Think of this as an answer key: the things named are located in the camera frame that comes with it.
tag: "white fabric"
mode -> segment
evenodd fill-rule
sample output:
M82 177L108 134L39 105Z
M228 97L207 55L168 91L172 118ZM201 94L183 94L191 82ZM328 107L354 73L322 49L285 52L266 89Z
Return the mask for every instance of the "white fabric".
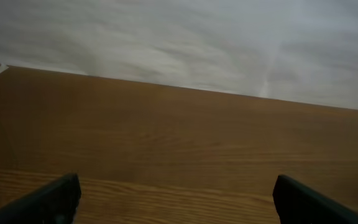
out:
M358 0L0 0L0 62L358 109Z

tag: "white paper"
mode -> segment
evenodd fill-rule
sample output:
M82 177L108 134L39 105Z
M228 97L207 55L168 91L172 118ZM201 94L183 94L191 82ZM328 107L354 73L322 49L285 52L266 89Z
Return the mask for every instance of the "white paper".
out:
M0 62L358 109L358 1L0 0Z

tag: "wall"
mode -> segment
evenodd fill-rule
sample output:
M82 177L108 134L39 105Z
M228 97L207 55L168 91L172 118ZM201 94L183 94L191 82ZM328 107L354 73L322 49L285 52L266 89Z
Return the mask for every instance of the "wall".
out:
M358 109L358 0L0 0L0 62Z

